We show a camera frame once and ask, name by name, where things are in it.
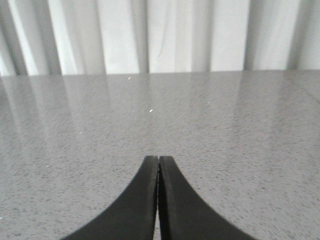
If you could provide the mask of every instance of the granite surface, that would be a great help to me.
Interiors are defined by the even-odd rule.
[[[0,78],[0,239],[71,233],[145,155],[258,239],[320,239],[320,71]]]

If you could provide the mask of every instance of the gray speckled countertop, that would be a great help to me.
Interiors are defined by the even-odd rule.
[[[71,233],[145,155],[258,239],[320,239],[320,71],[0,78],[0,239]]]

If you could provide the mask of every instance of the white curtain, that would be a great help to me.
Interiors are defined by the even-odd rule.
[[[0,75],[320,69],[320,0],[0,0]]]

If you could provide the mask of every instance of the black curved object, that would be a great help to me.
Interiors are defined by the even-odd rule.
[[[160,157],[158,187],[162,240],[254,240],[198,196],[172,156]]]
[[[159,160],[146,156],[135,177],[104,212],[63,240],[152,240]]]

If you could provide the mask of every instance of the speckled stone surface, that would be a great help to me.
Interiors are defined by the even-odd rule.
[[[145,155],[258,239],[320,239],[320,71],[1,78],[0,239],[71,233]]]

